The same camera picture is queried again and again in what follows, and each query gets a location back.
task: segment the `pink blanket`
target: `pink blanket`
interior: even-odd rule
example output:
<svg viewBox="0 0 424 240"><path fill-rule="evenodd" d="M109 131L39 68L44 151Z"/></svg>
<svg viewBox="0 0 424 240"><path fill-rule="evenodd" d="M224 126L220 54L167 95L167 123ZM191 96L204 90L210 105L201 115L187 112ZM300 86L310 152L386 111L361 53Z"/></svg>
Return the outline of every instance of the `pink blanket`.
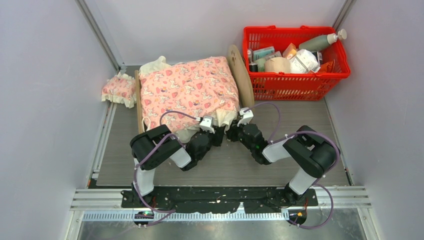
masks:
<svg viewBox="0 0 424 240"><path fill-rule="evenodd" d="M228 124L226 116L237 115L238 90L225 57L176 64L140 76L140 81L143 116L149 117L151 128L159 126L161 115L170 110L213 116L218 126ZM172 132L198 124L179 113L169 113L162 121Z"/></svg>

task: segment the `metal strip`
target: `metal strip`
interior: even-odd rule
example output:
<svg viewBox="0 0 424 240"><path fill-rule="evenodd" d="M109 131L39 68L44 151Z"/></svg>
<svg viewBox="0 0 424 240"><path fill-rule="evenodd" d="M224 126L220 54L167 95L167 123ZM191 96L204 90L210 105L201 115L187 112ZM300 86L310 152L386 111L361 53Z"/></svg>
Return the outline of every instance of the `metal strip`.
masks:
<svg viewBox="0 0 424 240"><path fill-rule="evenodd" d="M345 20L346 16L351 11L352 6L357 0L346 0L344 1L343 6L340 9L340 12L337 15L337 18L334 21L334 24L332 27L337 31L339 30L340 26L342 25L343 21Z"/></svg>
<svg viewBox="0 0 424 240"><path fill-rule="evenodd" d="M341 159L341 162L343 164L344 170L346 172L347 181L349 182L350 185L355 185L355 182L352 179L351 173L349 172L348 165L347 165L346 160L345 160L345 157L343 155L343 146L342 146L342 144L339 141L339 137L338 137L337 131L336 131L336 126L334 125L333 119L331 117L332 114L331 114L329 105L327 103L327 99L325 97L324 97L324 103L325 103L325 108L327 109L327 114L328 114L328 116L330 118L331 129L332 129L332 132L334 133L334 137L335 137L335 144L337 144L337 146L340 148L340 159Z"/></svg>
<svg viewBox="0 0 424 240"><path fill-rule="evenodd" d="M103 156L105 154L106 144L108 143L109 133L111 132L112 122L114 121L117 104L112 102L107 108L106 117L103 121L103 127L100 134L100 141L97 145L97 150L94 156L92 167L93 173L99 173L102 165Z"/></svg>
<svg viewBox="0 0 424 240"><path fill-rule="evenodd" d="M80 228L82 224L83 211L74 211L71 212L72 216L70 217L69 226L65 234L65 240L76 240L80 234Z"/></svg>
<svg viewBox="0 0 424 240"><path fill-rule="evenodd" d="M363 231L367 240L379 240L379 234L375 226L375 221L372 218L370 211L372 209L358 209L360 222L362 223Z"/></svg>
<svg viewBox="0 0 424 240"><path fill-rule="evenodd" d="M104 139L104 142L103 142L103 145L102 145L101 155L100 155L99 161L98 161L97 166L96 166L96 170L99 170L99 171L100 171L100 167L102 166L103 156L105 155L106 145L108 144L109 133L111 133L111 127L112 127L112 123L114 122L114 117L115 117L115 112L117 111L117 106L118 106L118 104L112 102L112 104L111 104L112 111L110 113L110 119L107 122L107 126L105 126L106 136L105 136L105 139Z"/></svg>
<svg viewBox="0 0 424 240"><path fill-rule="evenodd" d="M88 222L131 222L139 221L135 215L139 211L85 211L82 221ZM165 217L167 213L155 213L153 219L146 221L158 221ZM208 222L208 221L272 221L288 220L289 211L282 209L281 212L272 213L252 213L246 214L244 210L238 209L234 213L212 214L212 213L173 213L165 218L164 222Z"/></svg>
<svg viewBox="0 0 424 240"><path fill-rule="evenodd" d="M115 58L114 54L112 53L111 48L109 47L108 43L106 42L105 36L103 35L102 31L99 28L99 25L97 24L96 20L94 19L89 7L87 6L87 3L85 0L75 0L76 4L78 5L79 9L81 10L82 14L84 15L85 19L88 22L88 25L90 25L94 35L96 36L97 40L99 41L101 47L103 48L104 52L107 55L107 58L109 59L110 63L113 65L116 71L119 70L120 65L118 64L117 59Z"/></svg>
<svg viewBox="0 0 424 240"><path fill-rule="evenodd" d="M330 208L330 197L320 187L312 187L316 191L318 206L308 206L310 209ZM334 208L371 208L371 202L363 186L330 186ZM71 203L71 211L149 211L148 208L121 208L121 191L130 189L77 189ZM302 207L289 207L287 210L297 210Z"/></svg>

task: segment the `wooden bed frame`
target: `wooden bed frame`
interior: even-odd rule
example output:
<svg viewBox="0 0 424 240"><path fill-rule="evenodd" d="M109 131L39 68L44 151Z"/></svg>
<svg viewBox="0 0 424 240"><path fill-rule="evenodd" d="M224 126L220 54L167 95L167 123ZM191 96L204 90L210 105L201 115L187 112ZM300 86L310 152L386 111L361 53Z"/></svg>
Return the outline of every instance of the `wooden bed frame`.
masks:
<svg viewBox="0 0 424 240"><path fill-rule="evenodd" d="M237 84L238 99L241 107L252 107L255 104L253 96L253 88L251 79L249 77L246 66L243 62L243 57L240 55L240 51L236 45L231 45L228 48L226 59L228 61L229 69L231 70L232 76ZM140 90L142 88L139 71L135 71L135 94L136 94L136 108L137 108L137 122L138 122L138 133L143 133L143 110L141 103Z"/></svg>

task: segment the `white pump cap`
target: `white pump cap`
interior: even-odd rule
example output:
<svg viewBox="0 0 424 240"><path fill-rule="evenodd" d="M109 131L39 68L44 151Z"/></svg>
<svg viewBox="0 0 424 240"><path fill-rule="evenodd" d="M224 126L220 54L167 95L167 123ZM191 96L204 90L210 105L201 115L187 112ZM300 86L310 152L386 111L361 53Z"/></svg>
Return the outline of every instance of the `white pump cap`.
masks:
<svg viewBox="0 0 424 240"><path fill-rule="evenodd" d="M344 29L338 31L337 35L335 33L327 35L327 41L330 45L337 42L337 39L345 40L346 38L348 38L348 33Z"/></svg>

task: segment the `white wall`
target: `white wall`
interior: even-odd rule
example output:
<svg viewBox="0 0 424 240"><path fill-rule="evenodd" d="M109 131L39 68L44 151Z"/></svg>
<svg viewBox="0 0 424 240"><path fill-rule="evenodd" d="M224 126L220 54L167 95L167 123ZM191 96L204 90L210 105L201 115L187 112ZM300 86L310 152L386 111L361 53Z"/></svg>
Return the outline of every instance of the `white wall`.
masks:
<svg viewBox="0 0 424 240"><path fill-rule="evenodd" d="M424 2L357 1L342 25L351 76L326 97L347 166L384 239L423 239Z"/></svg>
<svg viewBox="0 0 424 240"><path fill-rule="evenodd" d="M226 56L246 26L331 26L344 0L88 0L114 55L140 65Z"/></svg>
<svg viewBox="0 0 424 240"><path fill-rule="evenodd" d="M74 0L1 1L0 233L58 240L114 69Z"/></svg>

